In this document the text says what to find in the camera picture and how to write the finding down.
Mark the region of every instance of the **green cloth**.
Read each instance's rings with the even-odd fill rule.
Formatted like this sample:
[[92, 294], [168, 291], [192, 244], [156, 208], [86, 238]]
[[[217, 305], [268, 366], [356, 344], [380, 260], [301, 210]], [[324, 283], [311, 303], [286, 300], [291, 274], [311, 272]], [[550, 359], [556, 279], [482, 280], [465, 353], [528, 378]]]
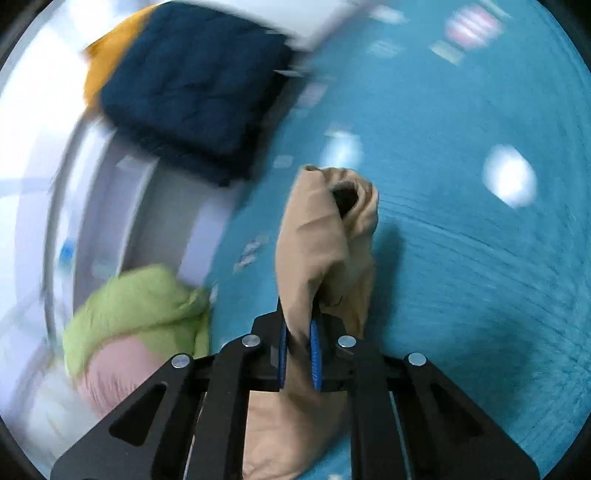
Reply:
[[205, 356], [208, 324], [207, 291], [187, 288], [162, 265], [124, 273], [94, 292], [66, 327], [66, 368], [78, 378], [102, 345], [126, 335], [163, 362], [179, 352]]

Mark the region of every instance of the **blue rug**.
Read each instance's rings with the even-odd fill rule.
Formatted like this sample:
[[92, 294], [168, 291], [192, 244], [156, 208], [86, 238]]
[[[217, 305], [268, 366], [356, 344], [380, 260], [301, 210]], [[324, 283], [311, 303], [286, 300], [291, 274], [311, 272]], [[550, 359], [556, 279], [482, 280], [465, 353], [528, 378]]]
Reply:
[[[591, 74], [533, 0], [500, 2], [508, 15], [488, 6], [502, 33], [458, 46], [446, 22], [467, 5], [397, 1], [403, 19], [363, 16], [315, 55], [326, 93], [283, 122], [217, 252], [212, 349], [275, 308], [290, 186], [299, 166], [321, 163], [327, 131], [346, 129], [381, 197], [369, 338], [390, 355], [425, 353], [545, 475], [591, 411]], [[434, 45], [452, 46], [452, 61]], [[496, 145], [535, 172], [530, 205], [483, 184]], [[253, 241], [255, 261], [236, 268]], [[350, 478], [346, 439], [302, 478], [331, 473]]]

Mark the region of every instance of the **dark blue folded cloth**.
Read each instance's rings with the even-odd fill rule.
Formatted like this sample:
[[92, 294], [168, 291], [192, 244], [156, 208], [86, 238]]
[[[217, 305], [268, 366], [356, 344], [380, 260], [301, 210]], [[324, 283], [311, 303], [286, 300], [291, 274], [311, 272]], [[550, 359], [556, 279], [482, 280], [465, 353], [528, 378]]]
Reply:
[[248, 175], [248, 137], [288, 67], [286, 37], [223, 12], [158, 7], [100, 93], [105, 114], [135, 143], [215, 182]]

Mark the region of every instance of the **pink object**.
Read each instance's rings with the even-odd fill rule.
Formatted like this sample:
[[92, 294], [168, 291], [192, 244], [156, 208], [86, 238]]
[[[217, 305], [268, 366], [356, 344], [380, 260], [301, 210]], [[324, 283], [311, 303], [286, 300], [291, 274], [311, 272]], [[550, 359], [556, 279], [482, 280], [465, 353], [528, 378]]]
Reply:
[[136, 338], [114, 339], [94, 354], [78, 381], [78, 393], [105, 417], [163, 363]]
[[497, 17], [479, 5], [462, 8], [446, 24], [447, 38], [466, 49], [486, 47], [501, 32]]

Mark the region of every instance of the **metal screw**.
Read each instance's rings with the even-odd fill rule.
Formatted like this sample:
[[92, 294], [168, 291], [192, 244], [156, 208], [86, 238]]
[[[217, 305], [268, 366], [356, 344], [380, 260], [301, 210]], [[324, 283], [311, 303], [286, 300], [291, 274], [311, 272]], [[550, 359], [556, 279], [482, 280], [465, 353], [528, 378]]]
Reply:
[[415, 367], [422, 367], [424, 364], [427, 363], [427, 357], [424, 356], [422, 353], [411, 353], [408, 356], [408, 363], [414, 365]]
[[191, 363], [191, 359], [184, 353], [174, 356], [172, 361], [174, 368], [185, 368], [189, 363]]
[[242, 338], [242, 344], [249, 348], [257, 346], [259, 343], [261, 343], [261, 339], [258, 335], [246, 335]]
[[351, 348], [355, 346], [357, 340], [355, 340], [355, 337], [351, 337], [351, 335], [343, 335], [339, 337], [337, 342], [343, 348]]

